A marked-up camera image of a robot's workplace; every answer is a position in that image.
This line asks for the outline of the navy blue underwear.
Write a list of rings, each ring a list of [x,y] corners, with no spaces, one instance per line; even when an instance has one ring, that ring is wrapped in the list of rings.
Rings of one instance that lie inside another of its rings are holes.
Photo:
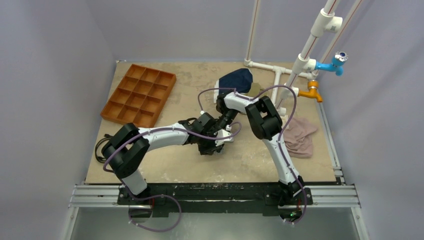
[[[221,78],[215,83],[215,88],[235,88],[238,93],[247,94],[252,87],[253,74],[248,68],[239,68]]]

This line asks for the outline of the orange compartment tray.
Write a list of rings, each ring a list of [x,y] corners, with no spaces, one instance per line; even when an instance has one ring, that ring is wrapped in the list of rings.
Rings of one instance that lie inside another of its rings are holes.
[[[140,128],[153,128],[176,83],[174,73],[132,64],[111,94],[103,119]]]

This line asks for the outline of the grey striped underwear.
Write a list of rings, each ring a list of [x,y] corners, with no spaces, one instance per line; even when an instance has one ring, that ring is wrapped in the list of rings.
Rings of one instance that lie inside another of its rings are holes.
[[[225,148],[224,147],[217,149],[213,152],[213,155],[224,155],[224,154],[225,154]]]

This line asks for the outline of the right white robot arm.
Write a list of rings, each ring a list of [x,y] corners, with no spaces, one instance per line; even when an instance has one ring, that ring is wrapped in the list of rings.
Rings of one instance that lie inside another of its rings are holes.
[[[277,170],[280,196],[288,204],[294,203],[308,194],[304,181],[293,165],[283,140],[283,121],[272,100],[268,96],[248,97],[228,91],[216,100],[216,110],[223,116],[238,113],[246,114],[251,131],[265,144]]]

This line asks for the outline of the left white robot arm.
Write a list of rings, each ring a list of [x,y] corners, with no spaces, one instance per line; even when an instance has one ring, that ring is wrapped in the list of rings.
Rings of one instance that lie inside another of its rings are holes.
[[[201,155],[220,153],[225,142],[232,141],[226,123],[208,113],[180,120],[165,127],[137,128],[125,124],[101,149],[105,164],[126,185],[129,197],[138,205],[149,199],[148,184],[139,166],[149,151],[196,144]]]

